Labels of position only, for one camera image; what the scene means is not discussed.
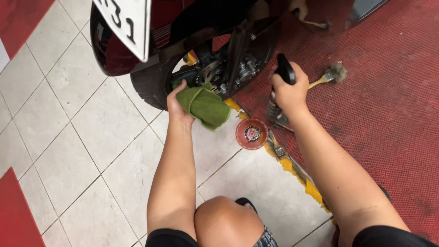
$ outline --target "red rubber mat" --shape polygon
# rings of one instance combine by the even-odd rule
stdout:
[[[0,246],[44,247],[12,168],[0,179]]]
[[[54,0],[0,1],[0,39],[11,60],[53,2]]]
[[[390,194],[412,232],[439,244],[439,1],[394,0],[357,27],[314,34],[292,15],[277,47],[319,79],[331,63],[348,70],[342,84],[321,84],[307,104],[323,127]],[[271,60],[267,68],[274,65]],[[266,121],[265,69],[235,98]],[[294,135],[273,129],[303,164]]]

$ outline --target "wooden brush handle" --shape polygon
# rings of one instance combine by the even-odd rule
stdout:
[[[316,85],[319,85],[320,83],[326,83],[326,82],[329,82],[328,79],[326,78],[326,76],[322,76],[322,78],[320,78],[318,81],[311,83],[308,86],[308,90],[313,88]]]

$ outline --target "green cloth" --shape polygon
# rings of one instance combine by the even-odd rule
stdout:
[[[181,80],[173,83],[173,88],[181,84]],[[177,101],[181,107],[204,127],[215,130],[229,119],[232,108],[224,103],[220,96],[214,94],[210,83],[202,87],[186,87],[177,93]]]

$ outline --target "red funnel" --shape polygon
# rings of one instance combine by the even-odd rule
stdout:
[[[247,118],[238,124],[235,134],[241,147],[256,150],[264,146],[267,141],[268,128],[261,120]]]

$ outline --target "paint brush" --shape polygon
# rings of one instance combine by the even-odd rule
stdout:
[[[326,70],[325,74],[316,82],[311,83],[308,86],[308,90],[313,88],[320,83],[327,83],[330,81],[335,81],[335,83],[340,83],[346,78],[346,73],[348,71],[343,67],[341,62],[335,62]]]

